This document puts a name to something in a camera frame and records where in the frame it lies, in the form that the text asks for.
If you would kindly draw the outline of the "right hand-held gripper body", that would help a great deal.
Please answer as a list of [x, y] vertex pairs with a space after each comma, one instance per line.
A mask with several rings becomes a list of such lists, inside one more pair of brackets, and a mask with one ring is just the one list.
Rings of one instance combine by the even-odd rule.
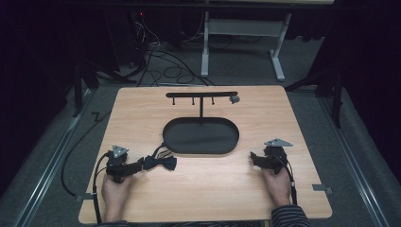
[[286, 170], [289, 176], [292, 175], [292, 169], [288, 161], [288, 156], [284, 147], [291, 147], [290, 142], [276, 138], [264, 143], [265, 156], [262, 158], [262, 167], [272, 170], [277, 175], [282, 168]]

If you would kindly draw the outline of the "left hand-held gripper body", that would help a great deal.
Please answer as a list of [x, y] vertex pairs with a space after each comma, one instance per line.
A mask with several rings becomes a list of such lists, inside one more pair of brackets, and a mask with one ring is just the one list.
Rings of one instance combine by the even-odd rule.
[[130, 168], [126, 164], [128, 151], [127, 148], [112, 145], [112, 149], [108, 152], [106, 173], [113, 177], [115, 183], [122, 183], [126, 177], [126, 171]]

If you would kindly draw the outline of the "dark blue bow tie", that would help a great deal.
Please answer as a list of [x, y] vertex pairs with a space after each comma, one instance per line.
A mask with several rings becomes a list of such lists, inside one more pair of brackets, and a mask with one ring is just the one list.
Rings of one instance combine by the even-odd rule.
[[143, 163], [144, 170], [150, 170], [156, 166], [163, 166], [167, 170], [173, 171], [177, 166], [177, 158], [174, 156], [168, 156], [166, 158], [157, 158], [159, 150], [165, 145], [161, 144], [157, 149], [153, 151], [151, 155], [148, 155]]

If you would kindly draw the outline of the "person's left hand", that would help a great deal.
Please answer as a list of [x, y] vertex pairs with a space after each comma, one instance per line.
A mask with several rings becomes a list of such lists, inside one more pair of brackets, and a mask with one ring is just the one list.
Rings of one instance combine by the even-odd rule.
[[112, 176], [104, 176], [101, 193], [108, 207], [124, 205], [130, 192], [131, 180], [132, 177], [126, 177], [122, 183], [115, 183]]

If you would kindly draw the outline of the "person's right hand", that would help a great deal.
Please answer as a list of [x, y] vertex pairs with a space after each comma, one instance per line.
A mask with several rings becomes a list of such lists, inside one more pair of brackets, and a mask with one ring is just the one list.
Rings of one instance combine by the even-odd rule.
[[282, 168], [277, 174], [273, 170], [261, 169], [267, 190], [276, 207], [290, 205], [290, 180], [287, 171]]

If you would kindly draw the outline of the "black hook rack with tray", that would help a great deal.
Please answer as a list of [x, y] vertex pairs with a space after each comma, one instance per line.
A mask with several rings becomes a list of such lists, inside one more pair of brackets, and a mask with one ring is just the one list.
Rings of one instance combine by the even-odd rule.
[[203, 105], [206, 98], [215, 104], [216, 97], [238, 96], [231, 92], [166, 93], [166, 97], [190, 98], [200, 101], [197, 117], [178, 117], [170, 120], [163, 129], [163, 144], [177, 154], [223, 155], [235, 149], [239, 140], [239, 129], [234, 122], [224, 117], [206, 117]]

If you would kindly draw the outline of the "black stand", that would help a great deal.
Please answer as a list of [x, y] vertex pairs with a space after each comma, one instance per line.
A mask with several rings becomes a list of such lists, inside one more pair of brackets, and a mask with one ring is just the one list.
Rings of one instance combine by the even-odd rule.
[[340, 129], [340, 107], [342, 94], [342, 74], [334, 68], [323, 69], [320, 72], [308, 75], [285, 87], [287, 92], [295, 91], [303, 86], [316, 85], [316, 97], [332, 97], [331, 117], [337, 128]]
[[97, 80], [97, 73], [103, 73], [106, 76], [111, 77], [112, 79], [116, 79], [117, 81], [135, 84], [136, 80], [127, 79], [123, 76], [118, 75], [115, 71], [104, 68], [92, 61], [88, 60], [78, 60], [76, 65], [74, 66], [74, 101], [75, 101], [75, 112], [73, 114], [74, 117], [78, 117], [78, 115], [83, 111], [83, 90], [82, 83], [85, 83], [86, 86], [91, 90], [97, 90], [99, 87], [99, 81]]

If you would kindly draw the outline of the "metal floor rail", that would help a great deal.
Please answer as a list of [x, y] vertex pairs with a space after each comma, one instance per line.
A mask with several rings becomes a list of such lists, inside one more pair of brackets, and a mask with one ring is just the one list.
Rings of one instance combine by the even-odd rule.
[[82, 109], [75, 113], [74, 116], [69, 120], [68, 127], [63, 133], [60, 142], [53, 150], [52, 157], [48, 161], [44, 173], [41, 175], [40, 180], [29, 196], [28, 201], [19, 213], [17, 219], [12, 224], [12, 227], [27, 227], [33, 220], [49, 186], [53, 182], [53, 179], [55, 178], [55, 175], [61, 166], [62, 160], [66, 157], [67, 145], [70, 142], [71, 137], [81, 119], [82, 112], [90, 102], [90, 99], [93, 97], [93, 95], [94, 91], [91, 89], [86, 89], [83, 93]]
[[353, 181], [357, 187], [357, 191], [361, 196], [375, 227], [390, 227], [389, 222], [387, 221], [387, 218], [385, 217], [383, 210], [378, 203], [377, 197], [375, 196], [373, 189], [363, 174], [360, 165], [358, 164], [357, 159], [345, 138], [345, 135], [332, 119], [329, 102], [325, 98], [319, 98], [318, 102], [323, 109], [324, 115], [329, 121], [329, 124], [335, 133], [338, 142], [340, 143], [341, 155], [344, 158], [345, 164], [347, 165], [351, 177], [353, 178]]

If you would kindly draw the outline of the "white desk frame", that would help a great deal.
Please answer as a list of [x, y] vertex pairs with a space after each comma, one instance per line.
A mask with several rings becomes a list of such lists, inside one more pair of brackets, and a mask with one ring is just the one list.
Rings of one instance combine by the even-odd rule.
[[290, 13], [286, 14], [284, 18], [279, 21], [215, 19], [209, 17], [209, 12], [205, 12], [200, 75], [202, 77], [207, 77], [209, 74], [209, 37], [211, 35], [259, 36], [277, 39], [276, 46], [269, 51], [269, 55], [276, 79], [278, 81], [284, 81], [285, 75], [279, 60], [279, 54], [288, 31], [290, 19]]

